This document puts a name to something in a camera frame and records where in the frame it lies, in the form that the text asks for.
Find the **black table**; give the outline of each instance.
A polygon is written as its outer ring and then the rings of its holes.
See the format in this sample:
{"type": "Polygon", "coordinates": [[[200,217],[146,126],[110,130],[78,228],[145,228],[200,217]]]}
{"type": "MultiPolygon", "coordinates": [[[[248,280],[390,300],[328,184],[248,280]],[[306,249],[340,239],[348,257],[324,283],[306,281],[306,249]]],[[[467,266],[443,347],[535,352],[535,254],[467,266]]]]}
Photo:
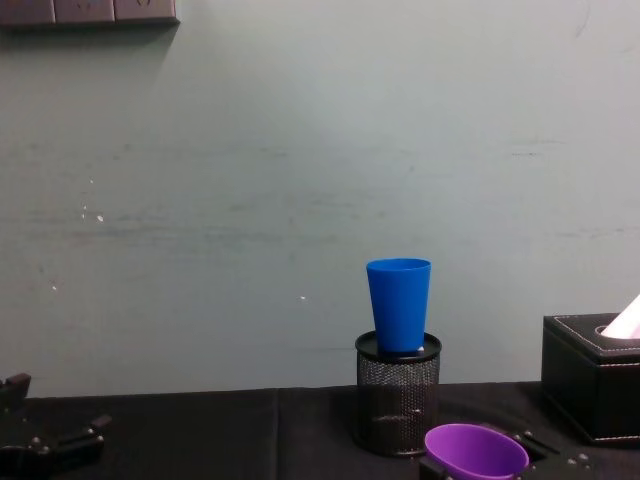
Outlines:
{"type": "MultiPolygon", "coordinates": [[[[440,421],[488,422],[580,446],[545,406],[538,383],[442,385],[440,421]]],[[[32,399],[28,416],[53,432],[102,413],[114,422],[100,464],[61,480],[416,480],[416,460],[357,447],[350,436],[355,389],[32,399]]],[[[584,447],[599,478],[640,479],[640,452],[584,447]]]]}

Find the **black mesh pencil holder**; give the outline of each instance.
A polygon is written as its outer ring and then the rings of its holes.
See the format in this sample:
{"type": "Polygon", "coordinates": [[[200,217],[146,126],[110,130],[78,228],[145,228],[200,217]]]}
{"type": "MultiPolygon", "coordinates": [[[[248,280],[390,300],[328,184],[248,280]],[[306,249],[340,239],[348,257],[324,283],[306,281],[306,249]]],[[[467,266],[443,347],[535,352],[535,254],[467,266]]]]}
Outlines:
{"type": "Polygon", "coordinates": [[[358,420],[356,439],[388,456],[424,453],[424,436],[436,425],[442,344],[424,335],[424,351],[394,356],[378,351],[375,332],[356,340],[358,420]]]}

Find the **white stitching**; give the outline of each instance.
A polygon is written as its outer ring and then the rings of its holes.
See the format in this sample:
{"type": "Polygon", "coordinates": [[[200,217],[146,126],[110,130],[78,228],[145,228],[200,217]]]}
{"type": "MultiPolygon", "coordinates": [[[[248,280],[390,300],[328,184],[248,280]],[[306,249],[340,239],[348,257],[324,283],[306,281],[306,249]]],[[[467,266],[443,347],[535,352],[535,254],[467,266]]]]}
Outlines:
{"type": "Polygon", "coordinates": [[[596,442],[603,442],[607,440],[640,440],[640,435],[629,435],[627,437],[595,437],[596,442]]]}
{"type": "Polygon", "coordinates": [[[640,363],[606,363],[600,365],[603,368],[609,367],[640,367],[640,363]]]}
{"type": "Polygon", "coordinates": [[[603,352],[625,352],[625,351],[629,351],[629,350],[638,350],[640,351],[640,347],[629,347],[629,348],[602,348],[599,345],[596,345],[595,343],[593,343],[590,340],[587,340],[586,338],[584,338],[582,335],[580,335],[578,332],[576,332],[573,328],[571,328],[569,325],[567,325],[566,323],[564,323],[562,320],[560,320],[561,318],[571,318],[572,315],[559,315],[557,317],[553,317],[553,319],[555,321],[557,321],[560,325],[562,325],[564,328],[566,328],[567,330],[569,330],[570,332],[572,332],[574,335],[576,335],[577,337],[581,338],[582,340],[584,340],[585,342],[587,342],[589,345],[593,345],[594,347],[596,347],[598,350],[601,350],[603,352]]]}
{"type": "Polygon", "coordinates": [[[549,392],[544,391],[543,393],[545,395],[545,397],[547,397],[549,400],[551,400],[551,403],[553,403],[561,412],[562,414],[567,417],[569,419],[569,421],[571,421],[571,423],[573,423],[584,435],[586,435],[587,437],[589,437],[589,439],[591,439],[594,442],[608,442],[608,441],[617,441],[617,440],[640,440],[640,435],[627,435],[627,436],[622,436],[622,437],[592,437],[589,432],[587,432],[587,430],[580,424],[580,422],[578,422],[578,420],[576,420],[573,415],[571,415],[561,404],[560,402],[558,402],[553,395],[551,395],[549,392]]]}

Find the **cup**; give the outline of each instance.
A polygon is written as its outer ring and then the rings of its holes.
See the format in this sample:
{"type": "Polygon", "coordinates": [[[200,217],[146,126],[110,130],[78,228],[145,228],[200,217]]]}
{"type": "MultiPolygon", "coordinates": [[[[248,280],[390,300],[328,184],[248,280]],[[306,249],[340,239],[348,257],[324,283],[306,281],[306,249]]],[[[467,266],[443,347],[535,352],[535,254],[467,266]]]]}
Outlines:
{"type": "Polygon", "coordinates": [[[415,352],[424,342],[431,262],[390,258],[367,264],[378,348],[415,352]]]}
{"type": "Polygon", "coordinates": [[[429,431],[429,455],[456,480],[512,480],[529,465],[515,440],[480,425],[452,423],[429,431]]]}

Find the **black leather tissue box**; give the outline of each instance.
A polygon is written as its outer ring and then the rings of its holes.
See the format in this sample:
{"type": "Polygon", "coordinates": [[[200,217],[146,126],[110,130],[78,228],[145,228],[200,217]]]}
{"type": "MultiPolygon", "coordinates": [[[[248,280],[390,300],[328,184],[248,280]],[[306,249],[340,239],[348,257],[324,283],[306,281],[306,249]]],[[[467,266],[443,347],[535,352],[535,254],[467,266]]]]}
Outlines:
{"type": "Polygon", "coordinates": [[[544,318],[542,389],[594,444],[640,443],[640,339],[599,333],[617,315],[544,318]]]}

